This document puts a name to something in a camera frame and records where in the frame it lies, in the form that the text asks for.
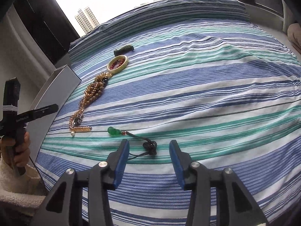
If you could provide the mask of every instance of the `beige building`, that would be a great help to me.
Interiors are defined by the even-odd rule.
[[[75,19],[86,34],[99,26],[97,19],[89,7],[86,7],[84,10],[79,9]]]

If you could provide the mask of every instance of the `striped fabric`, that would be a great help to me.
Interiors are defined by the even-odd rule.
[[[243,14],[241,3],[226,0],[226,7],[229,1]],[[84,89],[105,70],[113,50],[126,44],[135,47],[128,66],[85,110],[82,124],[93,126],[92,132],[71,137],[68,121]],[[243,19],[200,18],[141,31],[92,48],[90,55],[87,47],[72,64],[82,82],[37,158],[48,189],[67,168],[88,169],[115,151],[123,137],[108,135],[114,126],[158,143],[155,157],[128,161],[121,185],[109,192],[115,225],[185,225],[190,192],[177,184],[168,151],[172,139],[208,168],[232,167],[269,221],[299,200],[301,66],[275,38]],[[144,152],[142,140],[127,138],[131,153]],[[87,196],[84,189],[85,219]],[[211,200],[214,225],[214,189]]]

